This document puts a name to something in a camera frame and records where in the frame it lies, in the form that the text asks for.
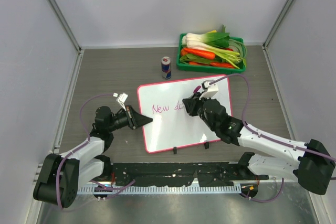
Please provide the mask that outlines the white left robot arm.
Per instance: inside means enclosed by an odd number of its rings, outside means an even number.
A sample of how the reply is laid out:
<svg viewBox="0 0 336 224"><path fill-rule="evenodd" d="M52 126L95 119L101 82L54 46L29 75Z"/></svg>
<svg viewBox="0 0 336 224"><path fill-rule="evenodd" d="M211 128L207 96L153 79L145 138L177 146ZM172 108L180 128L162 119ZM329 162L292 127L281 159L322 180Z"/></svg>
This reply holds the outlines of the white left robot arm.
<svg viewBox="0 0 336 224"><path fill-rule="evenodd" d="M103 153L111 146L113 132L123 127L132 130L153 120L134 110L130 105L112 113L108 106L101 106L89 136L80 145L61 154L49 154L41 167L33 198L37 201L68 208L77 191L94 178L105 182L112 174L110 158Z"/></svg>

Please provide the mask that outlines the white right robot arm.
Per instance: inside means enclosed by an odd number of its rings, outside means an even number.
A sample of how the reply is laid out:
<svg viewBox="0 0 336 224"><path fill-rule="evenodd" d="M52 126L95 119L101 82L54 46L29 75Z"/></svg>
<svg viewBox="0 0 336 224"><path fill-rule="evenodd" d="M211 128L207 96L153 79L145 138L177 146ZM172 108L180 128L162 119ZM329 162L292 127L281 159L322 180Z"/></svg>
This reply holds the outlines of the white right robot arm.
<svg viewBox="0 0 336 224"><path fill-rule="evenodd" d="M325 195L335 169L335 158L314 139L298 142L261 131L227 114L216 99L201 98L199 92L182 100L190 116L198 116L227 144L252 148L267 154L250 153L241 157L237 173L242 179L270 175L293 180L304 189Z"/></svg>

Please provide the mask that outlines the purple capped marker pen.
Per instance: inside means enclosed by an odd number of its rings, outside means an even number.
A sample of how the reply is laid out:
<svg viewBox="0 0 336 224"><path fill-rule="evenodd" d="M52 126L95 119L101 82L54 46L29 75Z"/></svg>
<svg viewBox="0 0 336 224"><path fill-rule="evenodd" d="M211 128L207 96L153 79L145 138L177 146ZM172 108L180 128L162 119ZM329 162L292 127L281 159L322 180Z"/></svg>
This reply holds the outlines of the purple capped marker pen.
<svg viewBox="0 0 336 224"><path fill-rule="evenodd" d="M201 86L197 86L194 90L193 93L197 93L199 91L199 89L201 88Z"/></svg>

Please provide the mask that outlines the pink framed whiteboard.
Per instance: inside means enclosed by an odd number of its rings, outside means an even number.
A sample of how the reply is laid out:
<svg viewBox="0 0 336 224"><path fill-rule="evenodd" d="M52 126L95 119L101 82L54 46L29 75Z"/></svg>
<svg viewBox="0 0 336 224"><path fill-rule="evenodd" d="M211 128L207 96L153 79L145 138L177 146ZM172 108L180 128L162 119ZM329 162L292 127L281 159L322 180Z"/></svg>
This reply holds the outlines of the pink framed whiteboard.
<svg viewBox="0 0 336 224"><path fill-rule="evenodd" d="M138 87L140 113L153 120L143 127L144 145L148 153L219 141L198 116L187 114L182 102L202 82L219 78L219 75L214 75Z"/></svg>

